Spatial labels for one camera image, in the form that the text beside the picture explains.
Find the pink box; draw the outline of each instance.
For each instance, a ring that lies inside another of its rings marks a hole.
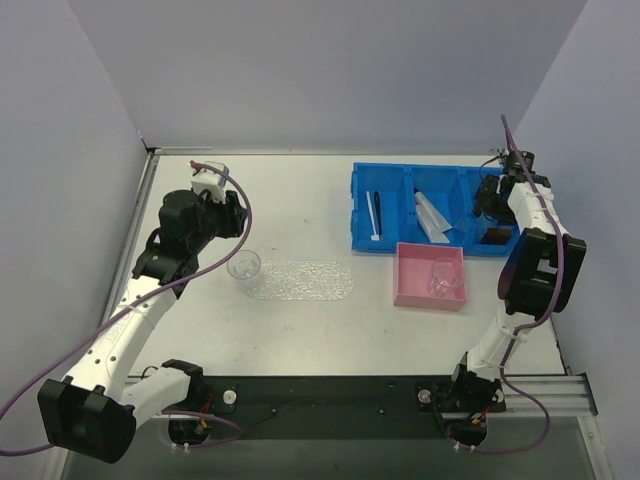
[[[458,311],[467,301],[467,282],[447,298],[433,297],[429,292],[431,265],[442,257],[462,264],[462,248],[398,243],[393,260],[393,304],[396,307],[437,308]]]

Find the blue storage bin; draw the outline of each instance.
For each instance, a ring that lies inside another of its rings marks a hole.
[[[482,174],[500,174],[499,168],[483,168]],[[354,163],[351,196],[352,249],[361,252],[393,253],[398,242],[430,244],[418,224],[413,189],[420,190],[452,225],[445,232],[451,247],[462,247],[465,255],[506,256],[520,236],[517,225],[510,228],[512,236],[506,245],[483,245],[480,240],[493,219],[473,213],[475,192],[481,178],[478,167],[439,165],[402,165]],[[369,216],[366,192],[380,194],[383,240],[371,240],[373,228]]]

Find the gray wall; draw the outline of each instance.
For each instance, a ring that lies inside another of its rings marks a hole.
[[[0,402],[100,321],[145,151],[64,0],[0,1]],[[45,441],[29,392],[0,445]],[[0,458],[35,479],[46,454]]]
[[[151,146],[478,152],[586,0],[70,0]]]
[[[586,264],[554,325],[588,372],[616,478],[638,478],[640,417],[640,3],[590,0],[516,139],[537,154]]]

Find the clear plastic cup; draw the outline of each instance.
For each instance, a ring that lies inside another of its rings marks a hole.
[[[464,285],[464,268],[455,258],[443,257],[431,267],[430,292],[434,297],[447,297]]]
[[[260,285],[260,267],[260,257],[251,250],[240,250],[227,262],[229,275],[244,291],[253,290]]]

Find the white screw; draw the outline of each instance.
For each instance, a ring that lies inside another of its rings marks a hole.
[[[427,389],[422,389],[418,392],[418,401],[420,403],[431,403],[431,392]]]
[[[222,401],[226,405],[233,405],[234,403],[236,403],[237,398],[238,398],[238,395],[233,390],[227,390],[222,394]]]

